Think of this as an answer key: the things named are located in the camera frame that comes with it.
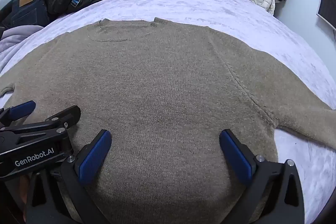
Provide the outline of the wall monitor screen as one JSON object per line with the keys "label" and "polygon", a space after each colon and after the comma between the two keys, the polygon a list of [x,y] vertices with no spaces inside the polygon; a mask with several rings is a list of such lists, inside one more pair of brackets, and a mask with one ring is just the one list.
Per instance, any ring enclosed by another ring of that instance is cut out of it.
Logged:
{"label": "wall monitor screen", "polygon": [[320,0],[317,15],[335,30],[335,0]]}

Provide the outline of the brown knit sweater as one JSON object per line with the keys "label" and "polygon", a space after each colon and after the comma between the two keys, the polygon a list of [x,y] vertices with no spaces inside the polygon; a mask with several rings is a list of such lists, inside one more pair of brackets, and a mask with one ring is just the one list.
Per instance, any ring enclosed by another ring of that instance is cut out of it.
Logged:
{"label": "brown knit sweater", "polygon": [[102,20],[34,49],[1,76],[29,122],[82,111],[75,148],[109,130],[89,193],[112,223],[219,223],[243,186],[219,134],[277,160],[274,131],[335,147],[335,111],[285,65],[232,36],[163,19]]}

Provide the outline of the dark blue jeans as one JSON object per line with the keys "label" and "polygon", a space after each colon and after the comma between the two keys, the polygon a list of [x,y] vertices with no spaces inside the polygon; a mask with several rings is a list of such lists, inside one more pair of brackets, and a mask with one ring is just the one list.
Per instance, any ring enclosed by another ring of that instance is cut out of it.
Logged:
{"label": "dark blue jeans", "polygon": [[11,0],[1,9],[1,27],[6,30],[25,25],[45,27],[49,23],[45,0]]}

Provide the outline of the white fleece bed blanket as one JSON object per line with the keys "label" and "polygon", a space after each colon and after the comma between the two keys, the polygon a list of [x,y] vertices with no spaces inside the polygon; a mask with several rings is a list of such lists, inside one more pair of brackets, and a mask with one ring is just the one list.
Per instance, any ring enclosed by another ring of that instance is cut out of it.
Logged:
{"label": "white fleece bed blanket", "polygon": [[[103,0],[62,16],[20,43],[1,52],[1,73],[55,37],[102,19],[161,18],[208,26],[269,53],[291,69],[306,86],[335,108],[335,80],[313,48],[274,16],[248,0]],[[335,151],[281,130],[275,140],[280,159],[293,159],[303,187],[305,220],[314,222],[335,188]]]}

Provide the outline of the lavender folded blanket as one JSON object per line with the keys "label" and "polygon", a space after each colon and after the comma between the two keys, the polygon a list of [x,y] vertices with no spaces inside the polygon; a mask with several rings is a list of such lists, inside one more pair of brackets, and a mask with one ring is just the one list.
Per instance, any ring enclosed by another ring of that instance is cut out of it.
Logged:
{"label": "lavender folded blanket", "polygon": [[1,71],[24,45],[24,40],[42,30],[42,26],[25,25],[5,30],[1,37]]}

